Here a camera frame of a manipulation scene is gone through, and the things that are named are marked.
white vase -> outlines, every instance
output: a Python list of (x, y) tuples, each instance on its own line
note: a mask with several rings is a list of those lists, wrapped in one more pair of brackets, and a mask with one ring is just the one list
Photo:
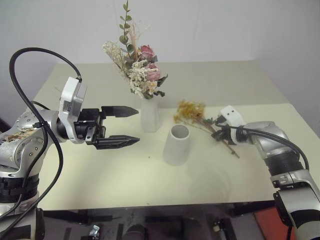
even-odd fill
[(151, 99), (142, 99), (140, 124), (145, 133), (154, 133), (160, 128), (158, 105), (155, 97)]
[(178, 166), (188, 159), (190, 131), (183, 124), (174, 125), (166, 138), (163, 159), (170, 165)]

